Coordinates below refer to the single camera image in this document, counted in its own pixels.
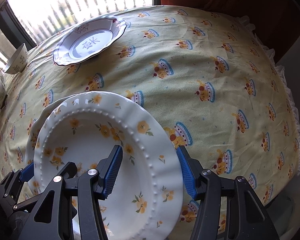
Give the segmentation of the scalloped yellow flower plate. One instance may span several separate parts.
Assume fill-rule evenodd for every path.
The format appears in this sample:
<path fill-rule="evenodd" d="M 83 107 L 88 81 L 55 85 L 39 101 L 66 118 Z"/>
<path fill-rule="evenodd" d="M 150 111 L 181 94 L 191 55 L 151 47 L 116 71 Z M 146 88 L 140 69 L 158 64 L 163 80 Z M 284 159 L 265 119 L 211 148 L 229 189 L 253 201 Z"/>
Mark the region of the scalloped yellow flower plate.
<path fill-rule="evenodd" d="M 146 120 L 137 103 L 110 92 L 81 93 L 43 110 L 29 159 L 35 178 L 47 184 L 68 162 L 77 176 L 121 146 L 123 159 L 112 193 L 100 202 L 109 239 L 140 239 L 148 218 L 151 192 L 138 124 Z"/>

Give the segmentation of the beaded rim floral plate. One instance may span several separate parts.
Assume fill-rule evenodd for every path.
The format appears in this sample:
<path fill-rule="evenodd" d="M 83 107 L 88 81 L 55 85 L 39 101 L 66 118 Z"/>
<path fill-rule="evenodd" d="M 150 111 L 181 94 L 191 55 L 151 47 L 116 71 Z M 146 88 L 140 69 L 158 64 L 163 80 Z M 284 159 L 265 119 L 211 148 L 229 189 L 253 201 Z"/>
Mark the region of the beaded rim floral plate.
<path fill-rule="evenodd" d="M 114 188 L 100 203 L 110 239 L 166 239 L 183 203 L 175 148 L 141 106 L 119 94 L 86 92 L 51 108 L 34 150 L 34 179 L 42 192 L 68 162 L 78 175 L 119 145 L 123 160 Z"/>

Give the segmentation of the red trimmed white plate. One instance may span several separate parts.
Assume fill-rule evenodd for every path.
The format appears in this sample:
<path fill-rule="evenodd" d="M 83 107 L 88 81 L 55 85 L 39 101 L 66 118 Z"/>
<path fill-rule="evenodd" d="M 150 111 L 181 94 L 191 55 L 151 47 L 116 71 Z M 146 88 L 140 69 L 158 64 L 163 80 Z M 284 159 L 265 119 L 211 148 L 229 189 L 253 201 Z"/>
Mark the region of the red trimmed white plate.
<path fill-rule="evenodd" d="M 125 32 L 127 22 L 117 16 L 97 17 L 72 28 L 53 51 L 53 62 L 69 66 L 101 53 Z"/>

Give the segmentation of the yellow patterned tablecloth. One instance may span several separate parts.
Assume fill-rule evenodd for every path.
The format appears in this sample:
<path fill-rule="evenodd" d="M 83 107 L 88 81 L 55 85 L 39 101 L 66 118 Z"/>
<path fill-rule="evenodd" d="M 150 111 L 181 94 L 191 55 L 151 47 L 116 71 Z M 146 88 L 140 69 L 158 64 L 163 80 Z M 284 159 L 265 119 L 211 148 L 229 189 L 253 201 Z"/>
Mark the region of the yellow patterned tablecloth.
<path fill-rule="evenodd" d="M 239 20 L 215 12 L 157 6 L 118 16 L 127 22 L 124 34 L 95 57 L 53 62 L 67 28 L 31 49 L 22 72 L 4 74 L 0 182 L 33 162 L 36 122 L 46 107 L 80 93 L 111 92 L 146 110 L 175 151 L 185 146 L 221 177 L 244 176 L 269 204 L 300 174 L 298 111 L 270 51 Z M 188 239 L 198 208 L 183 187 L 166 239 Z"/>

